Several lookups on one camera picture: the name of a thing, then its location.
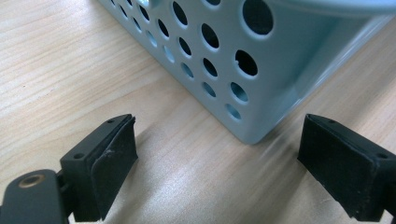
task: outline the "light blue basket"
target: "light blue basket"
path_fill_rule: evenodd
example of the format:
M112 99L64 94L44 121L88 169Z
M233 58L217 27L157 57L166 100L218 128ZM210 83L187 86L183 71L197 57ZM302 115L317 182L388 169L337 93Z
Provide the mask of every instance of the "light blue basket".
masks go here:
M99 1L247 144L270 132L396 8L394 1Z

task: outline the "wooden table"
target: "wooden table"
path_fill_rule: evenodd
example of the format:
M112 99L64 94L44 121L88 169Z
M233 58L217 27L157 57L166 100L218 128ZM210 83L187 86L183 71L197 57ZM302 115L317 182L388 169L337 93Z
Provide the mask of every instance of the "wooden table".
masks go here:
M306 113L396 153L396 20L255 146L95 0L1 1L0 74L0 200L103 121L136 116L139 160L104 223L356 223L296 160Z

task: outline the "table surface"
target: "table surface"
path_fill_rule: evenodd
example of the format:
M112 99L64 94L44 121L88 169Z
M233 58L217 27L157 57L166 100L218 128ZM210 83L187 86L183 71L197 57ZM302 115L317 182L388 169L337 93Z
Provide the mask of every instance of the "table surface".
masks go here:
M105 120L138 162L103 223L356 223L296 160L304 115L396 152L396 20L259 144L239 142L95 0L0 3L0 200ZM390 223L385 214L382 223Z

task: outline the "wood grain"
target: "wood grain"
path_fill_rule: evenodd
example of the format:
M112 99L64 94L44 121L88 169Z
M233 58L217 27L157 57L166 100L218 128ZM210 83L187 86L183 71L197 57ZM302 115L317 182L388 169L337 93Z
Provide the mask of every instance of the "wood grain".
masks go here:
M396 153L396 20L259 144L232 136L94 0L0 2L0 200L103 121L139 160L103 223L357 223L296 160L304 115ZM390 223L385 214L381 223Z

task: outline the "circular hole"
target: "circular hole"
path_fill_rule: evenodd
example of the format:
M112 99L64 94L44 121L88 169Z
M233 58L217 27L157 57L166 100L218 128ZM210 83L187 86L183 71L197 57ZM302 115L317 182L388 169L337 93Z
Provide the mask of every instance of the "circular hole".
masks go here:
M387 159L388 158L388 156L383 154L383 153L377 153L376 156L381 158L381 159Z
M137 0L137 2L145 7L149 6L149 0Z
M204 87L204 90L207 92L212 97L216 97L215 91L207 84L206 82L202 83L202 86Z
M181 64L181 69L183 69L184 73L190 78L194 78L194 74L192 73L191 69L184 63Z
M130 6L130 7L132 7L133 5L132 5L132 1L131 0L126 0L126 2L128 3L128 5Z
M210 47L214 49L219 48L218 36L213 31L213 29L210 28L210 26L208 26L206 23L202 25L202 35L204 36L204 40Z
M217 6L218 4L220 4L220 0L206 0L206 2L212 6Z
M81 158L83 158L84 157L84 154L83 153L78 153L78 154L76 154L76 155L74 155L74 159L76 159L76 160L78 160L78 159L81 159Z
M169 62L171 62L171 63L175 62L175 58L174 58L171 50L168 47L163 46L163 52L165 53L166 58L168 58Z
M135 18L134 18L134 25L135 25L135 27L136 27L138 32L142 32L142 29L140 28L139 22L137 22Z
M154 36L147 31L149 42L151 42L152 46L157 47L157 40L155 40Z
M30 175L30 176L24 178L24 179L20 182L19 187L20 187L21 189L28 189L28 188L30 188L30 187L33 187L33 186L35 186L35 185L37 185L37 184L43 182L43 180L44 180L45 178L46 178L46 177L45 177L44 175Z
M235 107L233 107L232 105L225 105L225 107L227 108L228 113L231 115L232 118L234 119L241 119L241 114L239 114L239 112L235 109Z
M215 66L213 65L212 62L210 62L206 58L204 58L204 67L205 67L207 73L210 74L212 77L217 77L218 76L218 71L216 71Z
M258 73L257 64L253 58L243 50L238 50L235 54L235 60L239 68L250 76L256 76Z
M126 12L124 11L124 9L122 8L122 6L120 6L121 12L124 15L125 19L128 19L128 16L126 15Z
M247 102L248 101L247 93L238 84L232 82L231 83L231 91L236 96L236 98L238 98L239 100L241 100L243 102Z
M165 24L161 20L158 20L158 25L160 26L160 30L164 36L169 37L168 29L166 29Z
M183 51L184 51L187 55L191 56L191 50L190 50L189 45L186 43L186 41L185 41L183 38L179 38L179 39L178 39L178 43L180 44L180 46L181 46L181 48L183 49Z
M177 2L174 2L172 6L178 21L180 21L183 25L187 25L187 17L181 6Z
M146 19L146 21L149 21L149 14L147 13L147 11L141 6L139 6L139 8L140 8L140 12L142 13L142 16Z
M262 0L247 0L242 13L248 28L258 35L268 35L274 27L271 10Z

